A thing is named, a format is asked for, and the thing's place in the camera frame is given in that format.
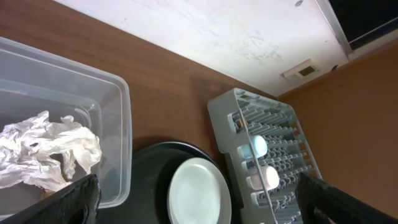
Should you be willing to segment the pink plastic cup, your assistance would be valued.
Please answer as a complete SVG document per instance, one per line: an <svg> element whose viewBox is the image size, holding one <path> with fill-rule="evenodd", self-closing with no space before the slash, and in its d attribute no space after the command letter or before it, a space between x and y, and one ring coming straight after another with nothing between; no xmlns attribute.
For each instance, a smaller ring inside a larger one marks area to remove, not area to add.
<svg viewBox="0 0 398 224"><path fill-rule="evenodd" d="M280 178L277 170L272 166L261 166L262 180L265 182L267 190L276 189L279 186ZM255 167L249 169L249 177L246 182L253 190L262 190L262 182Z"/></svg>

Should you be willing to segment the light blue plastic cup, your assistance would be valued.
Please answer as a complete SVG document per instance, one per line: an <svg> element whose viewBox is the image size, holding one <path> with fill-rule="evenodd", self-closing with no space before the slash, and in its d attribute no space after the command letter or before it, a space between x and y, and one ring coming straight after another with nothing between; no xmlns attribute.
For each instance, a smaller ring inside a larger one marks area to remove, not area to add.
<svg viewBox="0 0 398 224"><path fill-rule="evenodd" d="M243 159L251 159L253 156L260 158L265 156L268 152L268 145L266 140L260 136L251 136L250 144L244 144L239 147L239 155Z"/></svg>

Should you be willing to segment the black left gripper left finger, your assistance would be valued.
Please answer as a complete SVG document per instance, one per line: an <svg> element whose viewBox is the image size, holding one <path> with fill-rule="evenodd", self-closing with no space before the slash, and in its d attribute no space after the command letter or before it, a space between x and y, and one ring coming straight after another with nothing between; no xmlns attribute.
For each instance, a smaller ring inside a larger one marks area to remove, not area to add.
<svg viewBox="0 0 398 224"><path fill-rule="evenodd" d="M90 174L2 220L1 224L96 223L100 200L99 180Z"/></svg>

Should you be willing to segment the grey round plate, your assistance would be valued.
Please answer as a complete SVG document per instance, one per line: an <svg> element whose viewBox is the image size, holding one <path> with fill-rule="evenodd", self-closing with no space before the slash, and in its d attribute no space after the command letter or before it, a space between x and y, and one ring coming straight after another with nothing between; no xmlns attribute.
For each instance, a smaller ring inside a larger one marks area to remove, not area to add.
<svg viewBox="0 0 398 224"><path fill-rule="evenodd" d="M167 210L172 224L230 224L231 196L219 168L199 157L180 164L170 181Z"/></svg>

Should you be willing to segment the white napkin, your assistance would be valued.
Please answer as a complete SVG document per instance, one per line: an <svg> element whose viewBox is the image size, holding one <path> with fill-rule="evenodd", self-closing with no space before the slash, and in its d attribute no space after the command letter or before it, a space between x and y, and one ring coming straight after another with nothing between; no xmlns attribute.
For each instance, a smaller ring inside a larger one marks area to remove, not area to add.
<svg viewBox="0 0 398 224"><path fill-rule="evenodd" d="M76 165L86 174L100 162L100 139L72 115L49 121L43 111L1 132L1 188L24 183L59 191L72 183Z"/></svg>

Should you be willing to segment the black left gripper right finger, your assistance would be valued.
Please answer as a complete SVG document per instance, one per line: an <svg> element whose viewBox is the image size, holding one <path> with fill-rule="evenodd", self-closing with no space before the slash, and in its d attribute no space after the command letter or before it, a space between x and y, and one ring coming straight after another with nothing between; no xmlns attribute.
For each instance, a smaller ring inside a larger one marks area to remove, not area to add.
<svg viewBox="0 0 398 224"><path fill-rule="evenodd" d="M306 172L298 175L295 196L304 224L397 224L397 219Z"/></svg>

